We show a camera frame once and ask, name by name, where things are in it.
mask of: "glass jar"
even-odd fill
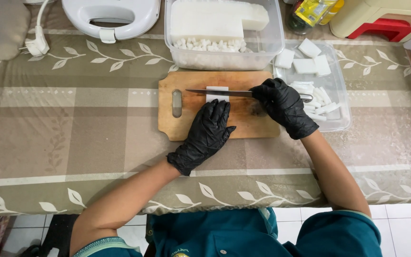
[[[286,17],[286,26],[297,35],[305,35],[319,23],[327,11],[338,0],[297,0],[289,15]]]

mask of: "person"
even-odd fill
[[[300,139],[333,211],[308,218],[295,245],[277,241],[272,208],[150,215],[155,256],[381,257],[380,233],[367,201],[319,126],[305,114],[300,95],[281,79],[268,79],[250,90],[292,139]],[[73,226],[70,256],[141,257],[138,247],[117,236],[117,229],[163,186],[180,175],[189,176],[220,150],[236,129],[226,126],[229,111],[229,102],[206,103],[183,145],[84,210]]]

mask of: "power cord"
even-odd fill
[[[45,0],[42,3],[41,9],[39,10],[39,13],[37,14],[37,21],[36,21],[36,27],[34,28],[35,30],[35,39],[25,39],[25,45],[28,51],[33,55],[33,56],[41,56],[47,53],[47,51],[50,49],[49,44],[47,44],[47,41],[45,40],[44,37],[44,32],[41,27],[41,18],[42,18],[42,13],[44,12],[45,6],[50,0]]]

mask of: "red object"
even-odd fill
[[[377,19],[374,23],[363,23],[348,38],[355,39],[362,33],[376,33],[385,35],[390,42],[399,42],[411,33],[411,26],[405,20]]]

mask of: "power plug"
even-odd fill
[[[47,41],[45,40],[44,37],[44,32],[42,30],[41,26],[36,26],[36,38],[35,39],[25,39],[25,45],[28,51],[33,55],[33,56],[41,56],[47,53],[47,51],[50,49],[49,45],[47,44]]]

